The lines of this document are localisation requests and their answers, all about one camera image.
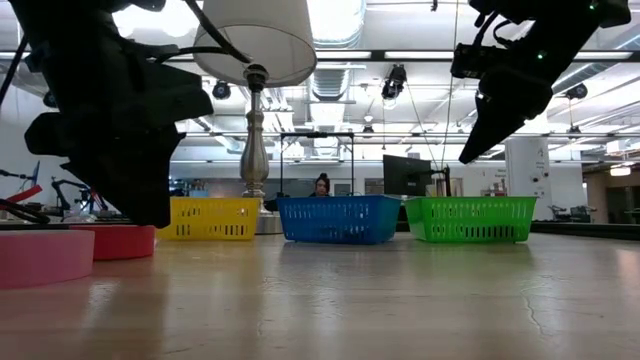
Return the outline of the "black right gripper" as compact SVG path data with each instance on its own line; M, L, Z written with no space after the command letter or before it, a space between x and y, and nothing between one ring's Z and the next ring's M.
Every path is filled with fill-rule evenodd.
M552 85L600 26L597 9L544 9L479 82L477 119L458 158L477 159L546 109Z

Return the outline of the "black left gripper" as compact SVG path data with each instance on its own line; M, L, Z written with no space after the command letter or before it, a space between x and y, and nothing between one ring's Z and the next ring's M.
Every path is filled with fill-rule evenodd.
M169 160L183 136L176 122L209 115L211 101L200 76L152 61L132 42L108 31L82 37L52 30L25 34L29 69L43 75L57 105L39 115L24 138L37 155L65 157L77 181L78 207L59 190L59 215L76 221L170 223ZM97 180L72 168L132 168L120 213Z

